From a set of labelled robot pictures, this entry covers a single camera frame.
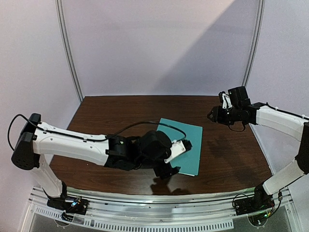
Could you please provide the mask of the teal file folder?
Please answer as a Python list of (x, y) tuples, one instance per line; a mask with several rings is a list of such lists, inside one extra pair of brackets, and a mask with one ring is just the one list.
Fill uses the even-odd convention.
[(164, 132), (172, 142), (171, 155), (165, 163), (180, 167), (180, 174), (197, 176), (203, 128), (166, 118), (161, 118), (159, 123), (157, 130)]

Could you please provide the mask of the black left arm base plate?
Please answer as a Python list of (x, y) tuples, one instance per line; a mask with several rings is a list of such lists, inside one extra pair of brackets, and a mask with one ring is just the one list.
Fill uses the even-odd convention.
[(60, 197), (48, 197), (47, 206), (66, 213), (85, 215), (89, 207), (89, 200), (78, 197), (61, 195)]

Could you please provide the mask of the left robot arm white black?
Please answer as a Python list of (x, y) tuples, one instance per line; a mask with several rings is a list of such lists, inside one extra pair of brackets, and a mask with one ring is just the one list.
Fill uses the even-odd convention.
[(12, 163), (32, 171), (45, 194), (62, 210), (72, 205), (66, 186), (47, 164), (45, 155), (53, 154), (85, 160), (99, 166), (131, 171), (153, 169), (162, 179), (179, 172), (171, 161), (187, 151), (184, 140), (171, 141), (162, 131), (151, 130), (143, 136), (123, 137), (120, 133), (93, 135), (63, 130), (41, 121), (40, 114), (26, 119), (15, 146)]

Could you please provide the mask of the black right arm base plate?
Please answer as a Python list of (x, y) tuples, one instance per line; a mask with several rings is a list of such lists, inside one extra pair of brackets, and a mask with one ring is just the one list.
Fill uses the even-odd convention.
[(237, 216), (262, 212), (264, 213), (264, 218), (268, 218), (279, 208), (279, 206), (275, 207), (272, 195), (262, 196), (257, 193), (252, 197), (243, 193), (237, 194), (232, 200), (232, 207), (235, 209)]

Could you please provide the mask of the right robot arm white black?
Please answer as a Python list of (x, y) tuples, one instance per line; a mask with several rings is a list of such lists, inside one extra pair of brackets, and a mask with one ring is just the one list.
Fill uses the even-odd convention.
[(220, 92), (219, 100), (221, 104), (213, 107), (207, 115), (210, 121), (228, 127), (235, 122), (241, 122), (243, 126), (264, 126), (300, 142), (298, 154), (287, 166), (256, 186), (253, 197), (235, 200), (232, 204), (237, 214), (267, 209), (274, 205), (274, 193), (309, 173), (309, 119), (277, 109), (268, 103), (251, 103), (244, 86)]

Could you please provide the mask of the aluminium wall post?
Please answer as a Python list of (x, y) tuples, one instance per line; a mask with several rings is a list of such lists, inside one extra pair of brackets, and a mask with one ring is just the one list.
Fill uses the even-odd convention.
[(58, 18), (58, 24), (60, 29), (60, 36), (62, 39), (63, 47), (64, 47), (64, 53), (66, 56), (70, 76), (72, 78), (73, 87), (75, 89), (77, 98), (80, 103), (84, 100), (84, 95), (82, 92), (81, 84), (77, 75), (77, 71), (75, 69), (74, 60), (71, 52), (66, 22), (65, 22), (65, 14), (64, 14), (64, 7), (63, 7), (63, 1), (62, 0), (55, 0), (56, 5), (56, 13)]
[(257, 8), (257, 13), (256, 13), (256, 20), (255, 20), (255, 25), (253, 28), (253, 36), (252, 36), (252, 42), (249, 50), (249, 57), (248, 57), (248, 62), (246, 65), (245, 69), (245, 74), (243, 77), (242, 81), (242, 86), (247, 88), (250, 74), (253, 68), (253, 63), (258, 47), (258, 41), (261, 33), (261, 27), (262, 27), (262, 22), (263, 22), (263, 15), (264, 15), (264, 9), (265, 9), (265, 0), (259, 0), (258, 1), (258, 8)]

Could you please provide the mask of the left aluminium wall post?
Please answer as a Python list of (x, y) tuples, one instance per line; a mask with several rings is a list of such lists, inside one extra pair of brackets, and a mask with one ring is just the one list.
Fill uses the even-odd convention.
[(80, 103), (84, 100), (84, 95), (82, 92), (81, 84), (77, 75), (77, 71), (75, 69), (74, 60), (71, 52), (66, 22), (65, 22), (65, 14), (64, 14), (64, 7), (63, 7), (63, 1), (62, 0), (55, 0), (56, 5), (56, 13), (58, 18), (58, 24), (60, 29), (60, 36), (62, 39), (63, 47), (64, 47), (64, 53), (66, 56), (70, 76), (72, 78), (73, 87), (75, 89), (77, 98)]

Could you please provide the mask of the right aluminium wall post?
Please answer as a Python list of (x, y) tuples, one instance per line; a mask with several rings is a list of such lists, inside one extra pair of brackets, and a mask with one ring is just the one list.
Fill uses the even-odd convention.
[(249, 50), (249, 57), (248, 57), (248, 62), (246, 65), (245, 69), (245, 74), (243, 77), (242, 81), (242, 86), (247, 88), (250, 74), (253, 68), (253, 63), (258, 47), (258, 41), (261, 33), (261, 27), (262, 27), (262, 22), (263, 22), (263, 15), (264, 15), (264, 9), (265, 9), (265, 0), (259, 0), (258, 1), (258, 8), (257, 8), (257, 13), (256, 13), (256, 20), (255, 20), (255, 25), (253, 28), (253, 36), (252, 36), (252, 42)]

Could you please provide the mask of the aluminium front rail frame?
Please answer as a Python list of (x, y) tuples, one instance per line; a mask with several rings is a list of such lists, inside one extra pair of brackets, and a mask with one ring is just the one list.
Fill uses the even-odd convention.
[(256, 214), (237, 215), (236, 199), (253, 195), (253, 189), (181, 196), (126, 195), (68, 188), (70, 196), (89, 200), (85, 215), (71, 222), (62, 211), (47, 206), (44, 192), (34, 187), (21, 227), (24, 232), (300, 232), (289, 190), (276, 202), (277, 212), (258, 221)]

